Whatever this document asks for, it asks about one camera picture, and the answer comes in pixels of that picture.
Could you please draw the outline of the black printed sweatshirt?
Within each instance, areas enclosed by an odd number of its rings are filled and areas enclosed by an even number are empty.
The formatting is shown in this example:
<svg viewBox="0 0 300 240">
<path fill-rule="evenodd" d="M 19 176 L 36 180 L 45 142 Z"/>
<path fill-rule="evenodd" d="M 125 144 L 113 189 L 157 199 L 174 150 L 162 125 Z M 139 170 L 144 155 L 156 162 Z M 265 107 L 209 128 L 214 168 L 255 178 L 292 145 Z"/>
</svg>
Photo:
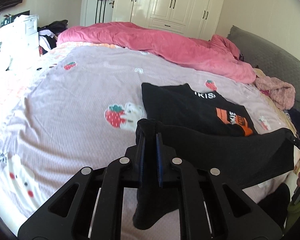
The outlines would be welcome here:
<svg viewBox="0 0 300 240">
<path fill-rule="evenodd" d="M 142 186 L 133 217 L 137 229 L 151 228 L 178 208 L 176 191 L 159 186 L 156 135 L 177 157 L 194 167 L 224 172 L 246 189 L 291 171 L 294 147 L 289 129 L 258 134 L 247 110 L 216 92 L 200 93 L 188 84 L 141 86 L 146 119 L 138 121 L 136 136 L 145 137 Z"/>
</svg>

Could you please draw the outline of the dark clothes pile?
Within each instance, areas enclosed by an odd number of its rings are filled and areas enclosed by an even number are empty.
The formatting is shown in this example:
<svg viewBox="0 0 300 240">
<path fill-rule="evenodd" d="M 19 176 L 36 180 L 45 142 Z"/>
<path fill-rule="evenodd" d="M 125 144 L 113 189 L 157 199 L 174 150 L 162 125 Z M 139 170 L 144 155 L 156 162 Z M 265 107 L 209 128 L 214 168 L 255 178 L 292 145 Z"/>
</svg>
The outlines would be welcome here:
<svg viewBox="0 0 300 240">
<path fill-rule="evenodd" d="M 55 21 L 44 27 L 38 27 L 39 53 L 45 55 L 57 47 L 60 33 L 68 28 L 68 20 Z"/>
</svg>

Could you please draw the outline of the light pink fuzzy garment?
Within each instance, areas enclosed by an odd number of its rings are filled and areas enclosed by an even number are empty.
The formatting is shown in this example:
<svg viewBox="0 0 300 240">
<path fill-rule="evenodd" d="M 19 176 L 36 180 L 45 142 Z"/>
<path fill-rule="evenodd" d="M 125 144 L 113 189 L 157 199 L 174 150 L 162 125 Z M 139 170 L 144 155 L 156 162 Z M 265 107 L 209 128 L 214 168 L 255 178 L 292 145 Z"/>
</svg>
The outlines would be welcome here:
<svg viewBox="0 0 300 240">
<path fill-rule="evenodd" d="M 257 89 L 270 97 L 280 110 L 290 110 L 295 102 L 295 88 L 290 83 L 281 81 L 276 77 L 257 77 L 255 82 Z"/>
</svg>

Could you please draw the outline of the grey quilted headboard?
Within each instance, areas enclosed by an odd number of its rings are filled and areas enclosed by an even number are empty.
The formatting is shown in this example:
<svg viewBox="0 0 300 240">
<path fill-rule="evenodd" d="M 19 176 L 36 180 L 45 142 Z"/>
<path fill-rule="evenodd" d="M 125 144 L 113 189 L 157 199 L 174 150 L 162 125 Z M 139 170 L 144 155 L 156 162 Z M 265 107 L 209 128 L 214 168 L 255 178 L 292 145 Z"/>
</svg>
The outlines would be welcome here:
<svg viewBox="0 0 300 240">
<path fill-rule="evenodd" d="M 264 74 L 290 83 L 296 90 L 294 108 L 300 112 L 300 60 L 279 46 L 239 27 L 232 26 L 227 36 L 244 56 Z"/>
</svg>

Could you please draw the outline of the pink strawberry bear bedsheet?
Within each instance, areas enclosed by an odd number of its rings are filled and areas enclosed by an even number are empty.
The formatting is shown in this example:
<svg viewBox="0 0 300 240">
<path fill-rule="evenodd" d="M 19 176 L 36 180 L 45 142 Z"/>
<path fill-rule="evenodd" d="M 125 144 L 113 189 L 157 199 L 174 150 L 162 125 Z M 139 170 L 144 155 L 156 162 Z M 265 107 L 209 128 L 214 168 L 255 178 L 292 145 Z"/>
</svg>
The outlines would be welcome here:
<svg viewBox="0 0 300 240">
<path fill-rule="evenodd" d="M 70 42 L 32 73 L 18 103 L 0 98 L 0 217 L 13 233 L 81 168 L 105 167 L 134 145 L 147 117 L 143 83 L 187 85 L 204 103 L 220 95 L 245 107 L 258 134 L 289 123 L 252 85 L 143 51 Z"/>
</svg>

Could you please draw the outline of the pink plush blanket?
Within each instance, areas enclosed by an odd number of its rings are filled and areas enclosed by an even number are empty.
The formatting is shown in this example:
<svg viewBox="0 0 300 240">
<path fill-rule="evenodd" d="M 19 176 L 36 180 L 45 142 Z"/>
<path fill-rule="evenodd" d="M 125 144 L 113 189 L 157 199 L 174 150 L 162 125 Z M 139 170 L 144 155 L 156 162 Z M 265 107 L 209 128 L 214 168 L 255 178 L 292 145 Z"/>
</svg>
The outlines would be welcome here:
<svg viewBox="0 0 300 240">
<path fill-rule="evenodd" d="M 114 44 L 149 52 L 181 67 L 210 72 L 236 82 L 250 84 L 256 79 L 253 67 L 239 59 L 240 51 L 236 45 L 216 34 L 205 41 L 142 28 L 130 22 L 110 22 L 71 27 L 58 36 L 58 45 L 65 42 Z"/>
</svg>

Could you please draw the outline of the cream white wardrobe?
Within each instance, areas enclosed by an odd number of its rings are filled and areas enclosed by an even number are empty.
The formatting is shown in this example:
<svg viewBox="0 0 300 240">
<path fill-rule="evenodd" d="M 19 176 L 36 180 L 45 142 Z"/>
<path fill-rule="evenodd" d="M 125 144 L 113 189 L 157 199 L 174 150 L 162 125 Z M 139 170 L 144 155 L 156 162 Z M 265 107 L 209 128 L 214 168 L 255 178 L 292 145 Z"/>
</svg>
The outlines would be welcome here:
<svg viewBox="0 0 300 240">
<path fill-rule="evenodd" d="M 210 40 L 224 0 L 115 0 L 112 20 Z"/>
</svg>

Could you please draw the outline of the white drawer cabinet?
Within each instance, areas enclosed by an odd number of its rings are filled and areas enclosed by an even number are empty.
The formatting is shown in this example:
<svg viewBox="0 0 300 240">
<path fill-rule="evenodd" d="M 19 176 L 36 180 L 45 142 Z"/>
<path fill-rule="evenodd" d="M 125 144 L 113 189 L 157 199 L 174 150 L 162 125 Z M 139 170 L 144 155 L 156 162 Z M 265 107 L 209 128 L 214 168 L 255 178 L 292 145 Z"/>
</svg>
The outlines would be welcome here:
<svg viewBox="0 0 300 240">
<path fill-rule="evenodd" d="M 39 57 L 38 15 L 20 15 L 0 28 L 1 52 L 14 61 Z"/>
</svg>

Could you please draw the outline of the white door with bags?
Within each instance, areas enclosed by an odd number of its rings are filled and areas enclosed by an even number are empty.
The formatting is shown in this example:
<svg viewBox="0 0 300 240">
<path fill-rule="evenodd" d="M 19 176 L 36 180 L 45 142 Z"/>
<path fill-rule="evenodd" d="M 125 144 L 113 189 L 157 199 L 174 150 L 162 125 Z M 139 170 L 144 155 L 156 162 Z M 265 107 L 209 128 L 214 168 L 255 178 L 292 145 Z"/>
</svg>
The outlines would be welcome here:
<svg viewBox="0 0 300 240">
<path fill-rule="evenodd" d="M 89 26 L 112 21 L 114 0 L 82 0 L 79 24 Z"/>
</svg>

